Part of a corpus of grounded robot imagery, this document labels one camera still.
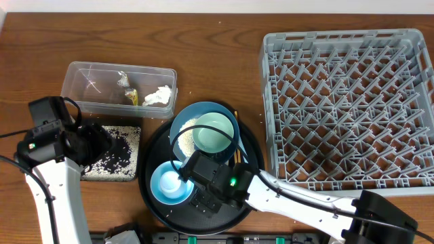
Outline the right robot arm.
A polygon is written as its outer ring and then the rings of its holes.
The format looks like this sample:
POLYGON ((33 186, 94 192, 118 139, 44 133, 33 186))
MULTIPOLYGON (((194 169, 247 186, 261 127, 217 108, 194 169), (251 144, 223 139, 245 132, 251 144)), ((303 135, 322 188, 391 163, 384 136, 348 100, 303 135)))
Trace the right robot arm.
POLYGON ((364 190, 336 197, 294 186, 249 163, 230 167, 197 151, 179 168, 213 198, 239 207, 291 218, 339 243, 412 243, 418 223, 390 201, 364 190))

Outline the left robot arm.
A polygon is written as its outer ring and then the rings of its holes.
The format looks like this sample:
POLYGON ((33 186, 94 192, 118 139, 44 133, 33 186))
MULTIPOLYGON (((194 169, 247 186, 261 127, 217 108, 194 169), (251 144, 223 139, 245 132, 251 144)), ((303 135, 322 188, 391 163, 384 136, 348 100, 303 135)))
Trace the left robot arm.
POLYGON ((81 174, 114 146, 97 123, 72 119, 70 98, 49 96, 30 102, 34 128, 19 142, 16 160, 37 208, 44 243, 91 243, 81 200, 81 174))

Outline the small white cup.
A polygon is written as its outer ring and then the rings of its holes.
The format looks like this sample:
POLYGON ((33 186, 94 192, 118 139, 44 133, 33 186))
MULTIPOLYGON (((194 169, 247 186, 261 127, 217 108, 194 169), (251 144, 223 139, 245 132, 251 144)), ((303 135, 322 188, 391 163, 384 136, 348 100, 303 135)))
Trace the small white cup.
POLYGON ((186 190, 185 183, 178 179, 178 174, 175 171, 165 172, 159 183, 161 192, 170 199, 181 197, 186 190))

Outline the light green bowl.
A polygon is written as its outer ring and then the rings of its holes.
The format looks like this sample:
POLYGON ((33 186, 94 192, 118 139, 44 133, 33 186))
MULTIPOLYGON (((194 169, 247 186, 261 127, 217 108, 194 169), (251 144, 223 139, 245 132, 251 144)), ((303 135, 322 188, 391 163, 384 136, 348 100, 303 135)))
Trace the light green bowl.
MULTIPOLYGON (((230 137, 233 137, 235 133, 230 119, 221 113, 206 113, 196 120, 195 125, 214 127, 228 134, 230 137)), ((193 141, 198 149, 206 153, 219 153, 231 143, 221 133, 202 127, 193 129, 193 141)))

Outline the yellow green snack wrapper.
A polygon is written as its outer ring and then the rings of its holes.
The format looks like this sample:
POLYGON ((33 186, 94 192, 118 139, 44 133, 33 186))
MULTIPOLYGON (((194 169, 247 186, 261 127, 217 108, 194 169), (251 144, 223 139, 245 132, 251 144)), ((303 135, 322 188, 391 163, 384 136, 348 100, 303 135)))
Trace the yellow green snack wrapper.
POLYGON ((138 105, 138 92, 136 89, 128 87, 125 89, 125 96, 132 101, 134 106, 138 105))

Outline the white tissue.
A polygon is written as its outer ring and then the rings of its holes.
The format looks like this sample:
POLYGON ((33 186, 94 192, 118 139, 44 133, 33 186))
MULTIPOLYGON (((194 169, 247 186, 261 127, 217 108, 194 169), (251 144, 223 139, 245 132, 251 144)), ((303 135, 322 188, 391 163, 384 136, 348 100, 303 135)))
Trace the white tissue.
POLYGON ((158 87, 155 93, 144 97, 143 106, 150 106, 157 103, 168 104, 172 95, 171 88, 167 85, 158 87))

